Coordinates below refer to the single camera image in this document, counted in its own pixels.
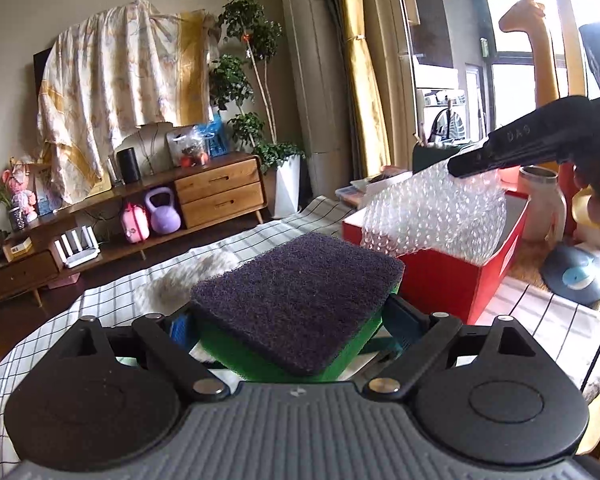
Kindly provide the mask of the clear bubble wrap sheet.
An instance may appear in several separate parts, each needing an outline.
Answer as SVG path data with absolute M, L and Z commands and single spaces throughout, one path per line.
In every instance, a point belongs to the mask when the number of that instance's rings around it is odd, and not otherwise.
M 473 264 L 495 252 L 506 223 L 495 171 L 468 178 L 436 164 L 388 186 L 364 208 L 362 246 L 393 257 L 433 249 Z

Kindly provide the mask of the red cardboard shoe box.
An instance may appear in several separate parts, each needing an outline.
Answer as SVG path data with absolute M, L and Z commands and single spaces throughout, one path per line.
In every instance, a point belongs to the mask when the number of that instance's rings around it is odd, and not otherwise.
M 476 266 L 432 249 L 404 255 L 399 295 L 426 314 L 443 311 L 466 324 L 477 323 L 512 265 L 527 219 L 529 197 L 514 191 L 505 197 L 505 229 L 485 264 Z

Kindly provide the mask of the white wifi router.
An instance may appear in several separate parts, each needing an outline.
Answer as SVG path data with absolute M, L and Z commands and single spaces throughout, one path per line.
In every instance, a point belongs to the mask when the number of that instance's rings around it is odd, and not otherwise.
M 79 226 L 54 240 L 61 263 L 67 269 L 82 266 L 100 254 L 99 242 L 91 226 Z

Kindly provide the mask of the orange giraffe figure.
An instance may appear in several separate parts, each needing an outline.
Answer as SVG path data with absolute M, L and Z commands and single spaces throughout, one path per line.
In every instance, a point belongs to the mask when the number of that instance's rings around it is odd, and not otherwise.
M 550 32 L 545 24 L 545 12 L 542 3 L 536 0 L 519 0 L 514 3 L 498 20 L 501 32 L 523 32 L 527 35 L 532 53 L 535 83 L 535 105 L 541 107 L 559 98 L 556 76 L 555 53 Z M 568 47 L 576 45 L 576 36 L 571 32 L 565 48 L 567 65 L 568 94 L 585 96 L 586 80 L 580 49 L 568 53 Z

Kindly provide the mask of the white fluffy knit cloth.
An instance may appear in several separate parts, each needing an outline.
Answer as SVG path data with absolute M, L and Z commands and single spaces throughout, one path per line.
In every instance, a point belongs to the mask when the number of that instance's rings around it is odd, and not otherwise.
M 210 252 L 195 260 L 178 263 L 161 278 L 140 285 L 133 292 L 135 311 L 138 315 L 170 315 L 189 302 L 195 285 L 231 271 L 239 265 L 239 258 L 225 250 Z

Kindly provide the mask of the clear bag of toys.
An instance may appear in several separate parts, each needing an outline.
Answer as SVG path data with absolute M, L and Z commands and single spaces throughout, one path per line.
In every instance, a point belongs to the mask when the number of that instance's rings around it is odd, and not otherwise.
M 174 167 L 204 166 L 210 160 L 207 137 L 201 127 L 171 130 L 166 134 L 166 144 Z

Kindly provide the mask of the blue plastic bag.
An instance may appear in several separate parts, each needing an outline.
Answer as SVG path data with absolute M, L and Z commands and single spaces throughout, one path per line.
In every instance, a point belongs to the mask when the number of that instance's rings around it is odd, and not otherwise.
M 206 141 L 207 152 L 211 158 L 228 153 L 230 147 L 224 133 L 222 117 L 219 112 L 212 114 L 211 122 L 199 125 L 200 135 Z

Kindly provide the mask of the yellow curtain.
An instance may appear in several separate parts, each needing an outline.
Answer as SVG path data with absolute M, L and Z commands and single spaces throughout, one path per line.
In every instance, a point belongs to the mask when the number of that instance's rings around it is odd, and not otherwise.
M 363 0 L 341 3 L 362 162 L 369 176 L 391 162 L 384 110 L 366 40 Z

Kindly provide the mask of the pink plush doll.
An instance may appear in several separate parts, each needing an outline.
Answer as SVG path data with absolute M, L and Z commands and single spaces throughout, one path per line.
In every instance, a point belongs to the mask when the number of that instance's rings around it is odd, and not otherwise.
M 2 182 L 8 191 L 12 206 L 17 207 L 27 223 L 38 218 L 36 196 L 29 188 L 30 172 L 28 165 L 19 159 L 9 159 L 8 168 L 2 173 Z

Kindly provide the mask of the floral yellow draped sheet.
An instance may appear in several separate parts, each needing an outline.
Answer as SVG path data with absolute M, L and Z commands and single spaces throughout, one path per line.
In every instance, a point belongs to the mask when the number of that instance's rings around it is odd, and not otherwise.
M 209 121 L 214 25 L 205 10 L 164 14 L 136 0 L 56 38 L 38 90 L 38 143 L 64 203 L 87 198 L 109 156 L 143 126 Z

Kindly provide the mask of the white fan-shaped decoration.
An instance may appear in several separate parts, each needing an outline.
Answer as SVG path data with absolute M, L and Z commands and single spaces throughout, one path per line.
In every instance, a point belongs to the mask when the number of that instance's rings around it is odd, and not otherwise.
M 127 136 L 116 153 L 132 148 L 142 177 L 154 176 L 174 168 L 166 135 L 173 130 L 170 122 L 144 125 Z

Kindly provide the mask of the green purple scouring sponge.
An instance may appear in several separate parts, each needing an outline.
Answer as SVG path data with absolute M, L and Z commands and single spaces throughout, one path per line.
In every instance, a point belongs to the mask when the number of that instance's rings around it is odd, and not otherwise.
M 333 382 L 378 331 L 402 261 L 301 235 L 192 290 L 204 351 L 250 382 Z

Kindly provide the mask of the steel white tumbler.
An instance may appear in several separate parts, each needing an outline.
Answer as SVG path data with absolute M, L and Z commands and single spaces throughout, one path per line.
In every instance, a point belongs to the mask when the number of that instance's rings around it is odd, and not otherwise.
M 567 203 L 558 185 L 558 174 L 542 166 L 522 166 L 518 174 L 518 191 L 529 197 L 522 238 L 550 245 L 561 242 L 566 227 Z

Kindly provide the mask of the pink toy case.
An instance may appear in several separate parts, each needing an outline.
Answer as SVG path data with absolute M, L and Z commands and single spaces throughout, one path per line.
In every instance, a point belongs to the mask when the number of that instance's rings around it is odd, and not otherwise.
M 120 217 L 123 234 L 131 244 L 141 243 L 149 237 L 149 221 L 145 209 L 126 203 Z

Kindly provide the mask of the wooden TV console cabinet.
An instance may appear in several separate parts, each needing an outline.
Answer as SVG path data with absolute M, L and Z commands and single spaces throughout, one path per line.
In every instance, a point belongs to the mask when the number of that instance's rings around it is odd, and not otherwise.
M 0 302 L 244 214 L 260 216 L 265 186 L 257 156 L 230 153 L 112 188 L 38 218 L 5 240 Z M 122 234 L 96 240 L 81 214 L 118 206 Z

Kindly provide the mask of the white black checkered tablecloth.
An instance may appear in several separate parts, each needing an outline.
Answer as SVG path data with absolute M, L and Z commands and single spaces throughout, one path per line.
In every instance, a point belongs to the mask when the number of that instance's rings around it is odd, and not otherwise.
M 216 250 L 226 250 L 242 260 L 249 260 L 307 232 L 338 236 L 343 219 L 352 212 L 343 204 L 324 196 L 317 197 L 305 210 L 286 219 L 189 249 L 184 255 L 146 270 L 127 273 L 115 281 L 87 289 L 65 312 L 19 337 L 15 348 L 0 362 L 0 478 L 19 462 L 4 427 L 3 412 L 8 397 L 24 375 L 80 316 L 97 315 L 105 326 L 128 325 L 140 313 L 134 304 L 136 290 L 161 278 L 172 266 L 193 262 Z M 506 274 L 478 322 L 488 325 L 495 315 L 504 313 L 513 315 L 532 333 L 573 382 L 584 389 L 587 399 L 600 393 L 600 307 L 596 310 L 580 307 L 519 281 L 513 274 Z

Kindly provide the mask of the potted green tree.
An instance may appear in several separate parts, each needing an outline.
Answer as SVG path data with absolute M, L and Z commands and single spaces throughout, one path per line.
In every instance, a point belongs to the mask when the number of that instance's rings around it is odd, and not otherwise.
M 297 144 L 278 138 L 268 66 L 278 52 L 282 25 L 265 14 L 258 0 L 226 0 L 218 16 L 221 40 L 228 48 L 211 62 L 210 102 L 220 112 L 233 105 L 227 123 L 234 144 L 255 154 L 265 171 L 302 159 Z

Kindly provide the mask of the yellow box on shelf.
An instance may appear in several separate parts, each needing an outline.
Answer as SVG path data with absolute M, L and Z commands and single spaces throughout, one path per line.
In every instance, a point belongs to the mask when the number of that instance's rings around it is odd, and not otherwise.
M 33 252 L 33 244 L 30 237 L 23 240 L 5 240 L 3 252 L 8 262 L 21 259 Z

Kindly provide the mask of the black cylinder speaker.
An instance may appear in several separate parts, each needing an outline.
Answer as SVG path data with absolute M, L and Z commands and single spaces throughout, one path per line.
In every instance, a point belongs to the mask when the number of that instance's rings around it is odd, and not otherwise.
M 136 183 L 142 178 L 134 148 L 125 148 L 124 150 L 117 151 L 116 159 L 122 181 L 125 184 Z

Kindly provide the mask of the purple kettlebell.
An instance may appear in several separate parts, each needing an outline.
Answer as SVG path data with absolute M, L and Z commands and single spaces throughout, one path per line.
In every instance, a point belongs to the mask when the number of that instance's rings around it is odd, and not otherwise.
M 151 201 L 158 195 L 168 196 L 168 202 L 162 206 L 155 206 Z M 157 234 L 172 234 L 181 229 L 182 220 L 174 208 L 174 193 L 170 188 L 154 188 L 145 195 L 145 205 L 150 214 L 150 225 Z

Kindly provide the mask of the dark blue whale cap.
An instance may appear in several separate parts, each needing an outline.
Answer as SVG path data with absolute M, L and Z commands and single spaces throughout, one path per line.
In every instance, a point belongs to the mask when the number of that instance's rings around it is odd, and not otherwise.
M 543 261 L 540 275 L 557 296 L 585 307 L 600 301 L 600 257 L 586 250 L 556 244 Z

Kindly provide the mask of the white square planter pot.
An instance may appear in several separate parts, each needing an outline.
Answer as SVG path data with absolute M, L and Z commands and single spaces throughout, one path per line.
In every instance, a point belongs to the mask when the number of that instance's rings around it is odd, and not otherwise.
M 294 155 L 276 168 L 271 209 L 273 218 L 287 218 L 298 211 L 300 167 L 301 158 L 299 155 Z

